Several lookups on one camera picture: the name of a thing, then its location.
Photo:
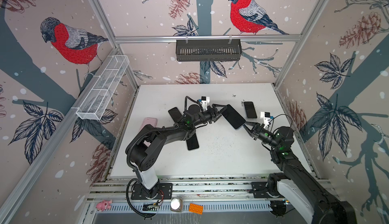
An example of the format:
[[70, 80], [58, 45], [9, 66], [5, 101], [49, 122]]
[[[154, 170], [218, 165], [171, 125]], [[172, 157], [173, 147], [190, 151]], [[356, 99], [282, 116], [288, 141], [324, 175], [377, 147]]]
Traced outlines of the large phone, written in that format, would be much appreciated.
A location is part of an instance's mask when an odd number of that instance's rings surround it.
[[246, 123], [246, 120], [230, 104], [221, 114], [235, 130], [240, 129]]

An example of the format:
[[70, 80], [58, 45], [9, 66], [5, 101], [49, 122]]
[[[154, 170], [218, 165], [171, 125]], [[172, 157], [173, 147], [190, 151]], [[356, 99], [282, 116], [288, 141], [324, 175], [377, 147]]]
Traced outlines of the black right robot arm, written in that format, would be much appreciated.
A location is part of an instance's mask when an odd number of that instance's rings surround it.
[[303, 167], [293, 153], [294, 131], [282, 126], [272, 133], [264, 124], [247, 122], [247, 133], [262, 144], [270, 146], [271, 161], [280, 169], [268, 177], [267, 192], [285, 197], [308, 224], [355, 224], [356, 213], [347, 201], [329, 193]]

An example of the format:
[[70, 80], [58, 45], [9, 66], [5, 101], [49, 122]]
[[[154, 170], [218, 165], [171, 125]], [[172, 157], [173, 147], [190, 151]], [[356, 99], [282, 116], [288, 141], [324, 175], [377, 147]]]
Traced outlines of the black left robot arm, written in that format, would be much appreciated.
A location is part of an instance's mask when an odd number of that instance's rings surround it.
[[215, 123], [226, 109], [226, 105], [220, 104], [206, 109], [193, 104], [171, 127], [145, 125], [125, 150], [127, 165], [136, 173], [141, 186], [149, 192], [157, 188], [159, 179], [154, 164], [165, 145], [191, 139], [198, 128]]

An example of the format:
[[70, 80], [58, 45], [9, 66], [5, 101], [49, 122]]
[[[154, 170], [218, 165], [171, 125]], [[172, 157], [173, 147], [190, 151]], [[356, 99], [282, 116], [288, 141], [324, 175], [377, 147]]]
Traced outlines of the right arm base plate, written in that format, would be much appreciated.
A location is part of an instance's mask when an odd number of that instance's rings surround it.
[[267, 199], [267, 198], [277, 198], [278, 195], [274, 195], [269, 191], [267, 182], [257, 181], [251, 183], [252, 190], [249, 191], [254, 197], [254, 199]]

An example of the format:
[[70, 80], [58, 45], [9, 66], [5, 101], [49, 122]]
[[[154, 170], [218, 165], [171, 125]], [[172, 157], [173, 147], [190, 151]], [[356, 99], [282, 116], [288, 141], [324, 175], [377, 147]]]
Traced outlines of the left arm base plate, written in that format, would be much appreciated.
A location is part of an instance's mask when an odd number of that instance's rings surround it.
[[157, 183], [152, 189], [146, 189], [141, 183], [135, 183], [131, 190], [131, 200], [171, 200], [172, 183]]

